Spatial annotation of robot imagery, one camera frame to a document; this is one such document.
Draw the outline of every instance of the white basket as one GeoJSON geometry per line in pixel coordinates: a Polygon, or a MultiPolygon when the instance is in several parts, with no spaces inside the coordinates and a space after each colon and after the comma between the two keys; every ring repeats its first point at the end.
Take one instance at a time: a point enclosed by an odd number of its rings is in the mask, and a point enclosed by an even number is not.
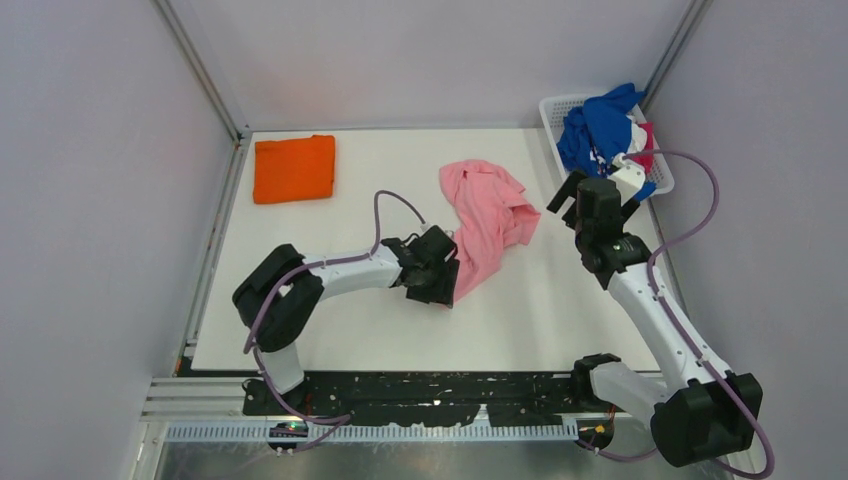
{"type": "MultiPolygon", "coordinates": [[[[551,144],[551,150],[556,158],[557,168],[560,170],[562,178],[568,176],[565,167],[562,166],[562,158],[559,156],[559,150],[556,144],[562,136],[564,129],[562,119],[568,114],[568,111],[574,107],[583,105],[586,99],[595,95],[560,95],[558,97],[548,97],[539,102],[539,113],[542,114],[542,122],[545,124],[545,132],[548,134],[548,141],[551,144]]],[[[639,106],[633,107],[630,111],[638,123],[645,123],[645,116],[642,115],[642,110],[639,106]]],[[[660,148],[657,144],[657,139],[654,137],[654,148],[660,148]]],[[[651,173],[647,176],[648,180],[657,184],[657,189],[653,195],[661,195],[668,193],[674,188],[674,177],[671,176],[671,170],[668,169],[668,163],[665,161],[665,156],[654,155],[654,167],[651,173]]]]}

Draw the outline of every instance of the white wall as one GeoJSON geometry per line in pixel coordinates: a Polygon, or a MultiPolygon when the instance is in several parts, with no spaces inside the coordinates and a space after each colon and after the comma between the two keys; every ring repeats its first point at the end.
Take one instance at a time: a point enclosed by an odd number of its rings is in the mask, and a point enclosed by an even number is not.
{"type": "MultiPolygon", "coordinates": [[[[844,478],[848,416],[848,3],[716,2],[649,117],[662,145],[715,167],[715,220],[672,254],[693,322],[765,390],[773,478],[844,478]]],[[[674,160],[667,234],[709,205],[674,160]]]]}
{"type": "Polygon", "coordinates": [[[0,478],[114,479],[231,143],[149,1],[4,1],[0,72],[0,478]]]}
{"type": "Polygon", "coordinates": [[[174,1],[253,130],[528,126],[543,97],[644,85],[688,0],[174,1]]]}

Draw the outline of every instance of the orange towel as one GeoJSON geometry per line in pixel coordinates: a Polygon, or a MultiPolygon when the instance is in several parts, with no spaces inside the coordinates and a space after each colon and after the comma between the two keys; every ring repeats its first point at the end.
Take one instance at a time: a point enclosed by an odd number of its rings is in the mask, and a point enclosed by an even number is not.
{"type": "Polygon", "coordinates": [[[313,135],[278,142],[256,142],[253,201],[293,202],[333,196],[336,139],[313,135]]]}

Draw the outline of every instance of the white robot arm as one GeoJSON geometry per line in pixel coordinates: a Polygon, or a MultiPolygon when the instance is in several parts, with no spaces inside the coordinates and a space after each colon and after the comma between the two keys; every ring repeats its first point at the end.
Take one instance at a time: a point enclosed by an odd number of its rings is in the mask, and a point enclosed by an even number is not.
{"type": "Polygon", "coordinates": [[[651,431],[657,449],[674,466],[746,450],[754,429],[704,361],[709,361],[754,416],[759,412],[762,389],[753,375],[736,375],[712,352],[656,268],[655,293],[648,275],[651,251],[639,237],[623,230],[638,203],[628,200],[622,204],[620,190],[638,191],[638,185],[632,185],[643,181],[635,174],[641,172],[637,168],[626,173],[622,172],[626,168],[620,168],[616,172],[620,174],[609,179],[572,173],[548,210],[557,213],[568,198],[575,199],[562,218],[575,231],[583,266],[636,324],[659,364],[664,385],[633,372],[614,355],[592,355],[575,362],[575,399],[589,404],[609,402],[630,413],[651,431]],[[688,339],[697,345],[702,358],[696,358],[688,339]]]}
{"type": "Polygon", "coordinates": [[[282,394],[303,382],[295,340],[322,300],[365,288],[406,287],[406,298],[453,306],[459,272],[456,244],[438,226],[407,240],[385,238],[373,249],[331,256],[300,254],[291,245],[277,247],[233,294],[233,303],[250,327],[278,279],[302,269],[275,292],[256,331],[258,355],[274,387],[282,394]]]}

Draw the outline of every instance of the pink cloth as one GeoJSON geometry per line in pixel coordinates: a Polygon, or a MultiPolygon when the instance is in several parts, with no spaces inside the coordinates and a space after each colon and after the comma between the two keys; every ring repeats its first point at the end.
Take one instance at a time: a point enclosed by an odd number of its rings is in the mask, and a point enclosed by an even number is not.
{"type": "Polygon", "coordinates": [[[485,160],[445,165],[439,169],[439,182],[462,225],[454,236],[459,259],[453,293],[457,302],[500,270],[506,247],[530,243],[540,215],[521,195],[524,185],[485,160]]]}

